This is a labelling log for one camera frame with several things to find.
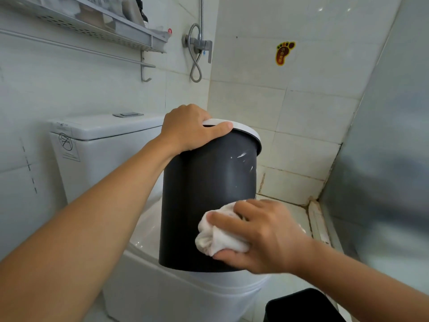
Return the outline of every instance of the toilet tank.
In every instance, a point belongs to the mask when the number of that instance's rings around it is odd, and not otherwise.
[[[70,203],[158,136],[163,115],[121,113],[51,120],[50,138]],[[146,206],[162,196],[163,174]]]

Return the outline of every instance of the forearm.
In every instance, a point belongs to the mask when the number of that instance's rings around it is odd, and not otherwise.
[[[361,322],[429,321],[429,297],[312,241],[297,275],[327,293]]]
[[[0,319],[80,320],[120,258],[153,185],[173,156],[170,145],[151,141],[4,259]]]

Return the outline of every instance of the person's right arm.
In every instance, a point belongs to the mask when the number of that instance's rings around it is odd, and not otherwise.
[[[305,235],[277,201],[239,201],[243,221],[211,213],[213,225],[246,238],[247,253],[214,258],[253,273],[292,273],[332,297],[361,322],[429,321],[429,296]]]

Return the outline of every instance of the hand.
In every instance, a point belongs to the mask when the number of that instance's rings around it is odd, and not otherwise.
[[[203,121],[211,118],[208,112],[195,104],[181,105],[165,115],[159,138],[173,145],[177,155],[183,151],[199,148],[233,129],[231,122],[204,127]]]
[[[307,236],[278,201],[238,201],[234,212],[248,221],[211,212],[207,220],[214,226],[241,236],[251,243],[249,252],[225,249],[213,258],[252,273],[295,273],[305,262],[313,239]]]

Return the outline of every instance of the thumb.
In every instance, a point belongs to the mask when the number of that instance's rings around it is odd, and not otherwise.
[[[231,249],[224,249],[213,255],[213,259],[225,262],[227,265],[238,269],[248,269],[250,259],[246,253],[235,252]]]
[[[225,134],[228,134],[233,129],[233,123],[232,122],[222,122],[218,125],[215,125],[214,127],[206,127],[207,135],[210,140],[219,138],[221,136],[224,136]]]

